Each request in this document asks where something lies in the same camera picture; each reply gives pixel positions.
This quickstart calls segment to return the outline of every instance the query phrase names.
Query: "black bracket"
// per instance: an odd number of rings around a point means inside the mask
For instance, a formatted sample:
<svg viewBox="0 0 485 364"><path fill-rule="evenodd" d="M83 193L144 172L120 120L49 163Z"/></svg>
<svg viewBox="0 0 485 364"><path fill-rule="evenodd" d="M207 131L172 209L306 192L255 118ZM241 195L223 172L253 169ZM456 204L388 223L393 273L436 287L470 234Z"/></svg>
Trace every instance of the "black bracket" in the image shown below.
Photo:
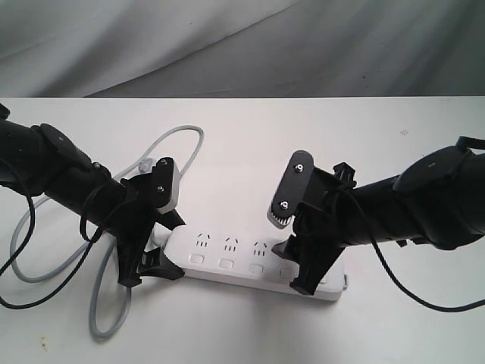
<svg viewBox="0 0 485 364"><path fill-rule="evenodd" d="M301 177L302 173L293 173L295 164L302 164L303 172L307 174ZM293 203L290 213L295 215L295 235L271 250L280 258L299 264L299 275L289 286L304 295L314 294L322 278L345 249L340 244L340 232L333 221L332 205L338 196L332 193L354 188L355 170L346 163L336 165L333 170L335 174L322 171L313 165L313 158L307 152L295 152L273 200L275 212L276 202L286 200Z"/></svg>
<svg viewBox="0 0 485 364"><path fill-rule="evenodd" d="M108 216L105 224L106 231L116 237L118 283L125 287L141 284L143 276L175 280L184 275L182 268L169 260L162 249L145 251L155 223L170 230L185 224L175 209L166 213L160 212L174 198L171 193L166 192L178 192L178 188L174 189L172 186L176 173L174 160L164 158L164 163L158 163L152 173L121 180L127 191L126 196Z"/></svg>

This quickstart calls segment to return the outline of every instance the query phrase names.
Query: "black cable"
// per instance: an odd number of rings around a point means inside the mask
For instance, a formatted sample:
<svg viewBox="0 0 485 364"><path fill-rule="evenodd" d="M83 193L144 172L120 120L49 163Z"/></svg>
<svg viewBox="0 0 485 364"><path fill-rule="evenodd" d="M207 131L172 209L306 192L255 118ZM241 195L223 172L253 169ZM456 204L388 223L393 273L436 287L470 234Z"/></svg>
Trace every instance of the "black cable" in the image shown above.
<svg viewBox="0 0 485 364"><path fill-rule="evenodd" d="M399 282L399 280L396 278L396 276L394 275L393 271L388 266L388 264L387 264L387 262L386 262L386 260L385 260L385 258L383 256L382 252L380 251L380 248L377 245L377 241L376 241L376 239L374 237L374 234L372 233L371 226L368 223L367 218L365 217L364 210L362 210L362 207L360 206L360 203L358 203L357 199L349 191L341 190L341 191L338 191L338 192L345 193L353 201L355 207L358 210L359 215L362 218L362 222L364 222L364 228L365 228L366 233L367 233L367 235L369 237L369 240L371 241L372 247L376 251L377 257L379 258L380 263L384 267L384 270L389 275L389 277L394 282L394 284L403 293L405 293L408 297L410 297L411 299L413 299L417 303L419 303L419 304L427 307L428 309L433 309L435 311L440 311L440 312L464 312L464 311L468 311L470 309L476 309L477 307L485 306L485 300L479 300L477 302L469 303L468 305L456 306L456 307L443 307L443 306L438 306L438 305L434 305L432 303L429 303L429 302L421 299L420 297L418 297L414 293L412 293L410 290L408 290L406 287L404 287L402 285L402 283Z"/></svg>
<svg viewBox="0 0 485 364"><path fill-rule="evenodd" d="M30 223L29 223L29 230L27 231L27 234L25 235L25 238L22 241L22 244L19 245L17 250L15 250L15 253L12 254L12 256L7 260L7 262L0 268L0 277L5 273L5 271L10 267L12 262L22 253L23 249L27 246L27 244L30 241L30 238L32 237L33 229L36 226L36 210L33 206L33 201L32 201L32 196L29 193L29 190L27 189L27 186L25 183L22 181L20 176L17 174L17 172L4 160L0 159L0 162L7 167L7 169L14 175L15 180L18 182L20 185L20 188L22 189L25 198L27 199L27 203L29 204L29 213L30 213ZM79 268L81 268L81 265L84 263L84 260L88 256L89 251L92 248L92 243L87 246L86 250L84 251L84 254L81 256L79 262L76 264L72 272L62 281L61 284L58 285L58 287L53 290L50 294L45 296L44 298L37 300L35 302L31 303L26 303L23 305L14 305L11 303L8 303L5 301L1 296L0 296L0 304L4 307L7 307L8 309L29 309L35 306L38 306L48 300L50 300L53 296L55 296L59 291L61 291L67 283L72 279L72 277L77 273Z"/></svg>

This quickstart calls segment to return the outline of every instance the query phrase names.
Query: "power strip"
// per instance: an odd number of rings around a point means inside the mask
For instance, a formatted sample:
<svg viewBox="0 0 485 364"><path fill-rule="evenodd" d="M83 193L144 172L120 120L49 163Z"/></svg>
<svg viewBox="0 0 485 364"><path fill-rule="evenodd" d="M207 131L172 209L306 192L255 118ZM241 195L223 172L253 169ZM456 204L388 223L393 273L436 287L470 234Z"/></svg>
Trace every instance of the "power strip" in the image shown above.
<svg viewBox="0 0 485 364"><path fill-rule="evenodd" d="M289 283L298 275L298 265L271 252L279 240L198 231L186 225L174 229L165 245L165 255L187 277L239 286L298 294ZM347 276L340 257L318 285L314 296L338 300L346 289Z"/></svg>

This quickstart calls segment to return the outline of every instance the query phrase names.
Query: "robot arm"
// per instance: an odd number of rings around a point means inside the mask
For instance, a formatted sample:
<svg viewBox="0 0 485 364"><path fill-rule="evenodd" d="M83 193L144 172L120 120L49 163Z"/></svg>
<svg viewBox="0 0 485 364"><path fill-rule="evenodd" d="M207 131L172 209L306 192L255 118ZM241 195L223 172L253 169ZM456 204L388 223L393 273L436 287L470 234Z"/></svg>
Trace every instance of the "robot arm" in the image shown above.
<svg viewBox="0 0 485 364"><path fill-rule="evenodd" d="M480 239L485 234L485 154L475 155L469 147L481 149L484 143L461 137L399 176L359 188L347 164L330 174L316 168L307 152L295 152L268 210L278 228L294 218L294 235L273 248L299 264L290 286L314 294L348 246L373 243L378 251L377 242L404 246L411 240L453 250Z"/></svg>
<svg viewBox="0 0 485 364"><path fill-rule="evenodd" d="M145 252L155 223L169 229L184 224L175 206L179 174L172 158L152 171L121 182L48 124L23 127L7 121L0 105L0 185L30 199L41 193L81 216L80 232L95 243L107 231L117 239L118 283L133 287L142 276L177 279L183 270L160 248ZM87 237L86 222L98 226ZM8 267L2 267L0 275Z"/></svg>

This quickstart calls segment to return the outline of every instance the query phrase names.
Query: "power switch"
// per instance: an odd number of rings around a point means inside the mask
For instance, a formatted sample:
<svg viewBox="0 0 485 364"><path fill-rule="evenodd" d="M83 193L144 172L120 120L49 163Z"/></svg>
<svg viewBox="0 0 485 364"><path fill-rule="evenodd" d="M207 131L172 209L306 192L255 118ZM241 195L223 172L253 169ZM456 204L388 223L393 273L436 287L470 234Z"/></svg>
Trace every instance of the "power switch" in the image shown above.
<svg viewBox="0 0 485 364"><path fill-rule="evenodd" d="M263 266L259 264L251 264L249 266L249 271L251 273L260 274L263 272Z"/></svg>
<svg viewBox="0 0 485 364"><path fill-rule="evenodd" d="M225 269L231 269L234 265L234 262L232 260L229 260L229 259L221 259L219 261L219 266L221 268L225 268Z"/></svg>
<svg viewBox="0 0 485 364"><path fill-rule="evenodd" d="M192 254L189 258L189 261L195 264L202 264L202 262L204 262L204 256L201 256L199 254Z"/></svg>

